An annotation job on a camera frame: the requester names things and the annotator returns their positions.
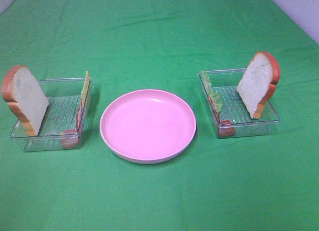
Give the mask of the green lettuce leaf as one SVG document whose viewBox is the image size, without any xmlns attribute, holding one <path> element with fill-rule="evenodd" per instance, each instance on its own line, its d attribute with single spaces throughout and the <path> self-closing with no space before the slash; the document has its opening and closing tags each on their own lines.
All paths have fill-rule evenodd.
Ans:
<svg viewBox="0 0 319 231">
<path fill-rule="evenodd" d="M 202 79 L 202 83 L 204 89 L 207 93 L 208 99 L 213 107 L 214 112 L 219 115 L 222 110 L 222 99 L 221 96 L 212 89 L 210 78 L 205 71 L 200 72 L 200 77 Z"/>
</svg>

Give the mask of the pink ham slice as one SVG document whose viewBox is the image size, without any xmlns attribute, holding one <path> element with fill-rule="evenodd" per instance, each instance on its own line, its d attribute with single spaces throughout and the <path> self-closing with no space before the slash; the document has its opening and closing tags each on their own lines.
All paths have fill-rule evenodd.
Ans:
<svg viewBox="0 0 319 231">
<path fill-rule="evenodd" d="M 225 127 L 225 126 L 219 126 L 219 125 L 231 125 L 230 120 L 221 120 L 219 115 L 219 110 L 217 109 L 217 105 L 214 103 L 213 99 L 209 97 L 209 102 L 213 110 L 212 117 L 215 118 L 217 122 L 217 135 L 219 137 L 230 137 L 234 136 L 236 134 L 235 128 L 233 127 Z"/>
</svg>

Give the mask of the yellow cheese slice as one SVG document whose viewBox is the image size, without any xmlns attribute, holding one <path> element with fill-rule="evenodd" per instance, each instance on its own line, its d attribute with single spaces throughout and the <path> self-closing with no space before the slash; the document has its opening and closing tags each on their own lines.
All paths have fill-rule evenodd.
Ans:
<svg viewBox="0 0 319 231">
<path fill-rule="evenodd" d="M 84 80 L 83 88 L 81 91 L 81 98 L 82 98 L 83 105 L 85 104 L 85 101 L 86 101 L 89 84 L 90 84 L 90 76 L 89 76 L 89 72 L 86 71 L 85 80 Z"/>
</svg>

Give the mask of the bacon strip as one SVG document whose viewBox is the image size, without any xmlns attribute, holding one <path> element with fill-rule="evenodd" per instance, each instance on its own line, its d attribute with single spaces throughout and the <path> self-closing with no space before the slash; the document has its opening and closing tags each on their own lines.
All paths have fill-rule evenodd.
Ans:
<svg viewBox="0 0 319 231">
<path fill-rule="evenodd" d="M 62 136 L 68 135 L 68 137 L 60 139 L 60 144 L 63 149 L 71 149 L 79 144 L 80 138 L 78 137 L 78 132 L 80 130 L 81 119 L 82 119 L 82 99 L 79 100 L 79 105 L 76 111 L 75 129 L 67 129 L 63 132 L 60 132 L 59 134 Z"/>
</svg>

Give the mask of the bread slice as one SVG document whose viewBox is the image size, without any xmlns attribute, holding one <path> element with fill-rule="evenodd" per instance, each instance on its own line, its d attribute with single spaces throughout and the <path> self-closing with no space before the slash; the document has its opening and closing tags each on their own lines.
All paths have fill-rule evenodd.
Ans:
<svg viewBox="0 0 319 231">
<path fill-rule="evenodd" d="M 34 75 L 23 65 L 12 67 L 2 79 L 1 95 L 28 136 L 37 136 L 49 105 Z"/>
<path fill-rule="evenodd" d="M 279 80 L 280 65 L 277 60 L 266 51 L 258 51 L 236 89 L 252 119 L 261 118 Z"/>
</svg>

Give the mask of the pink round plate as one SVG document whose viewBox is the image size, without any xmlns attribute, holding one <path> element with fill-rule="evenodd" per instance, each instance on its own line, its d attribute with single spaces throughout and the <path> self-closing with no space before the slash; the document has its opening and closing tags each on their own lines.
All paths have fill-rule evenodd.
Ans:
<svg viewBox="0 0 319 231">
<path fill-rule="evenodd" d="M 100 134 L 120 158 L 139 164 L 168 161 L 182 153 L 196 132 L 196 117 L 180 97 L 144 89 L 114 100 L 100 119 Z"/>
</svg>

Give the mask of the clear right plastic container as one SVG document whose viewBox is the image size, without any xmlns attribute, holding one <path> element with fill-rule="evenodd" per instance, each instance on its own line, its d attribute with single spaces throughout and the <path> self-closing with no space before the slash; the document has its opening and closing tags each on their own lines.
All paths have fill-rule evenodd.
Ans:
<svg viewBox="0 0 319 231">
<path fill-rule="evenodd" d="M 213 70 L 207 72 L 211 86 L 222 99 L 222 110 L 219 113 L 221 120 L 230 120 L 231 125 L 219 125 L 235 128 L 236 134 L 230 137 L 219 137 L 217 135 L 217 122 L 212 117 L 213 110 L 210 105 L 207 93 L 204 89 L 200 73 L 198 74 L 199 82 L 202 87 L 202 97 L 206 110 L 210 118 L 210 122 L 217 138 L 235 138 L 235 137 L 252 137 L 275 134 L 277 132 L 277 124 L 280 120 L 279 115 L 268 102 L 260 119 L 252 119 L 246 109 L 239 93 L 237 85 L 241 80 L 245 69 L 225 69 Z"/>
</svg>

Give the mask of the clear plastic container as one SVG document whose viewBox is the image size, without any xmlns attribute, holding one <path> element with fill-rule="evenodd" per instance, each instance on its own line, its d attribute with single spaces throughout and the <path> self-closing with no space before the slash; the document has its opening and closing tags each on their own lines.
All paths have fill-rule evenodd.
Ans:
<svg viewBox="0 0 319 231">
<path fill-rule="evenodd" d="M 204 89 L 200 73 L 198 74 L 199 82 L 202 87 L 202 97 L 206 110 L 210 118 L 210 122 L 217 138 L 235 138 L 235 137 L 252 137 L 275 134 L 277 132 L 277 124 L 280 120 L 279 115 L 268 102 L 260 119 L 252 119 L 246 109 L 239 93 L 237 85 L 241 80 L 245 69 L 225 69 L 213 70 L 207 72 L 211 86 L 222 99 L 222 110 L 219 113 L 221 120 L 230 120 L 231 125 L 219 125 L 235 128 L 236 134 L 230 137 L 219 137 L 217 135 L 217 122 L 212 117 L 213 110 L 210 105 L 207 93 Z"/>
<path fill-rule="evenodd" d="M 10 138 L 24 152 L 65 150 L 60 144 L 60 139 L 68 135 L 59 135 L 67 129 L 75 129 L 75 116 L 81 98 L 85 77 L 59 78 L 39 81 L 42 91 L 46 95 L 49 105 L 42 120 L 41 128 L 37 136 L 27 136 L 20 121 L 17 121 L 10 134 Z M 87 92 L 85 104 L 82 105 L 82 119 L 78 137 L 80 142 L 71 149 L 80 148 L 83 145 L 83 132 L 87 129 L 91 101 L 92 80 Z"/>
</svg>

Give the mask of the green tablecloth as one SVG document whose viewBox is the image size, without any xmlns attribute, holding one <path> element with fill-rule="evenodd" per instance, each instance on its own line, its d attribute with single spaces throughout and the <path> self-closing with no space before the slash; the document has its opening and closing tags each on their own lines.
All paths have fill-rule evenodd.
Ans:
<svg viewBox="0 0 319 231">
<path fill-rule="evenodd" d="M 218 139 L 197 77 L 281 66 L 267 136 Z M 0 73 L 93 80 L 82 148 L 23 152 L 0 104 L 3 231 L 316 231 L 319 228 L 319 47 L 271 0 L 16 0 L 0 17 Z M 178 157 L 127 162 L 100 117 L 117 97 L 162 89 L 193 109 L 197 132 Z"/>
</svg>

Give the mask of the clear left plastic container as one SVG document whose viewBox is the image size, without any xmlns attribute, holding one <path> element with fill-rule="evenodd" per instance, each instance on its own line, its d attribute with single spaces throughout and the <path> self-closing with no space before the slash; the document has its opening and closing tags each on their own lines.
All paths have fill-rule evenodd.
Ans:
<svg viewBox="0 0 319 231">
<path fill-rule="evenodd" d="M 41 128 L 37 136 L 27 136 L 20 121 L 17 121 L 10 134 L 10 138 L 24 152 L 65 150 L 60 144 L 60 139 L 68 135 L 59 135 L 67 129 L 75 129 L 75 116 L 81 98 L 85 77 L 59 78 L 39 81 L 42 91 L 46 95 L 49 105 L 42 120 Z M 85 104 L 82 105 L 82 119 L 78 137 L 80 142 L 71 149 L 80 148 L 83 145 L 83 132 L 87 129 L 91 101 L 92 80 L 87 92 Z"/>
</svg>

